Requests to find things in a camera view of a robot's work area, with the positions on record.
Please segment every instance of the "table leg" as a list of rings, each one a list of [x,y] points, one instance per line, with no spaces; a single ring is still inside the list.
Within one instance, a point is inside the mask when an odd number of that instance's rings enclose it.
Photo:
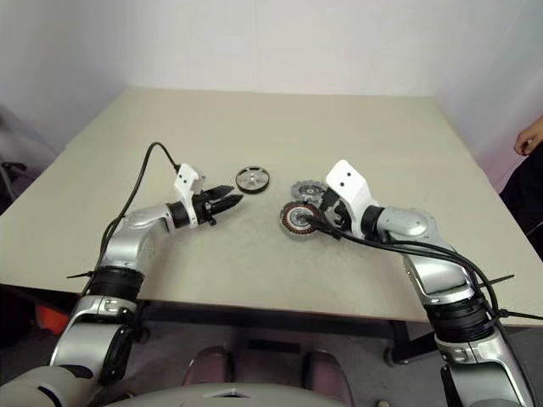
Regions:
[[[434,340],[434,333],[430,332],[412,341],[401,341],[395,339],[394,347],[384,350],[384,361],[387,365],[407,365],[413,358],[429,354],[437,350]]]

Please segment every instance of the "table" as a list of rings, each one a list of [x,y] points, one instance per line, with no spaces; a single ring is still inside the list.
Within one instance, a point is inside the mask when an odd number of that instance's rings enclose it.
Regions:
[[[127,89],[0,217],[0,282],[81,291],[66,276],[93,268],[152,141],[199,167],[207,187],[234,185],[247,165],[271,184],[216,226],[179,231],[140,298],[425,321],[399,255],[279,228],[290,187],[347,159],[380,204],[427,210],[489,278],[515,274],[495,286],[501,306],[543,315],[543,265],[432,98]],[[133,208],[172,202],[174,178],[155,152]]]

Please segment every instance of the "silver robot arm segment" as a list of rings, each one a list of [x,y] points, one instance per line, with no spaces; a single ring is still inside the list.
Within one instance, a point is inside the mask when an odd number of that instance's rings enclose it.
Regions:
[[[327,175],[321,210],[335,208],[347,220],[339,226],[369,241],[423,242],[452,247],[439,234],[435,219],[415,209],[378,207],[366,180],[347,161]],[[523,373],[501,331],[490,320],[485,300],[466,270],[456,263],[402,254],[406,273],[435,330],[445,360],[445,392],[450,405],[533,406]]]
[[[201,191],[205,177],[188,164],[176,175],[178,201],[136,210],[119,224],[85,295],[53,351],[50,366],[0,387],[2,405],[86,405],[101,386],[120,380],[139,335],[137,295],[165,240],[183,226],[216,223],[242,195],[230,186]]]

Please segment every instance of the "person's hand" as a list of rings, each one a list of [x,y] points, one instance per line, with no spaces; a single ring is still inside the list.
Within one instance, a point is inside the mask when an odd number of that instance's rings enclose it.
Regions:
[[[515,143],[515,151],[520,155],[530,155],[543,141],[543,116],[530,127],[522,130]]]

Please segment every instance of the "metal gear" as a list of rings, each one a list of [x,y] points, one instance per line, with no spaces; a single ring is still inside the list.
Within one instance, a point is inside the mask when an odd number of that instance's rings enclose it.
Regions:
[[[289,202],[281,210],[279,221],[281,228],[289,237],[305,240],[316,235],[316,229],[304,216],[319,216],[318,209],[310,203],[300,201]]]
[[[326,189],[322,182],[309,180],[296,182],[290,191],[296,199],[319,206]]]

